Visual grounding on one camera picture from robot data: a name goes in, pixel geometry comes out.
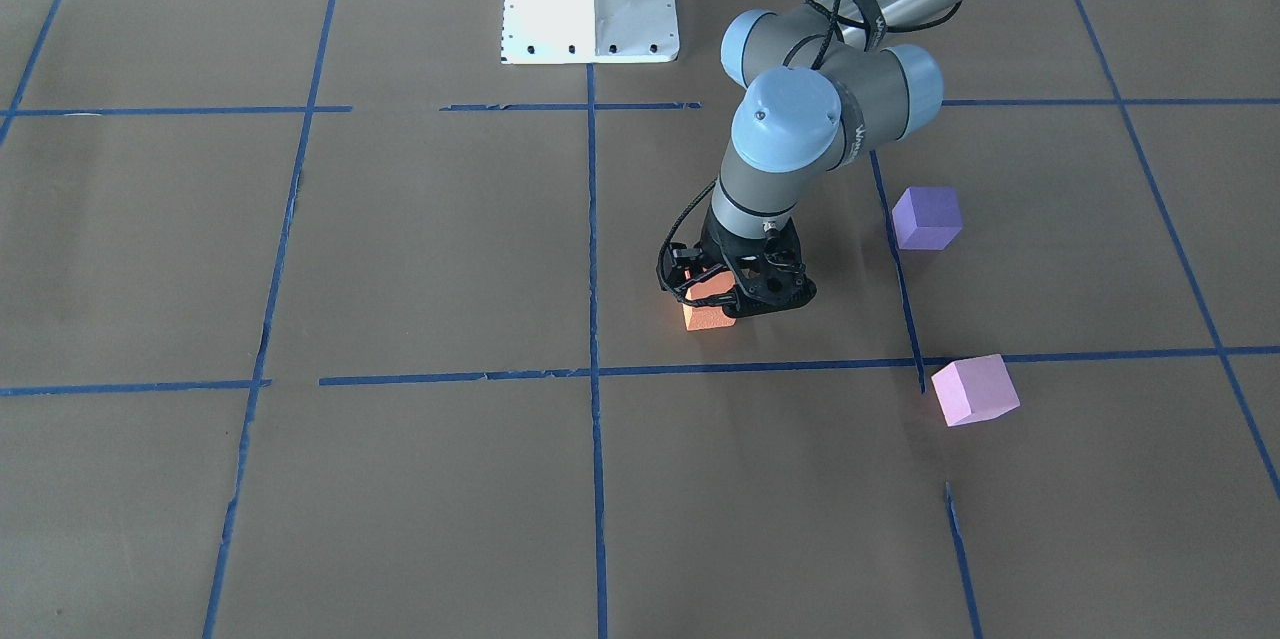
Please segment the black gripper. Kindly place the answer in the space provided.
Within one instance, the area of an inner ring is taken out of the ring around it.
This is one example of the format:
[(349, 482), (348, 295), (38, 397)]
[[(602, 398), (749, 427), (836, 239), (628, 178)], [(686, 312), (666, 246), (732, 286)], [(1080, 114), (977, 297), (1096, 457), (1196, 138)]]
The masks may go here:
[(709, 213), (703, 223), (701, 247), (714, 265), (732, 275), (733, 283), (684, 287), (686, 314), (759, 316), (800, 309), (817, 296), (791, 219), (755, 239), (732, 233)]

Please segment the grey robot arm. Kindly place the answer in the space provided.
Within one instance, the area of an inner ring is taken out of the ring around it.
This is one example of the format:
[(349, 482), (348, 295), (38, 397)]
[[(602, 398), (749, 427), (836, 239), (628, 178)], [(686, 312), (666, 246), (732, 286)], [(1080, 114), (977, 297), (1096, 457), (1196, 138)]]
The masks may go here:
[(667, 237), (659, 287), (689, 309), (750, 318), (815, 297), (794, 211), (822, 173), (925, 127), (945, 79), (924, 47), (893, 36), (934, 29), (965, 0), (801, 0), (736, 15), (719, 50), (742, 87), (694, 245)]

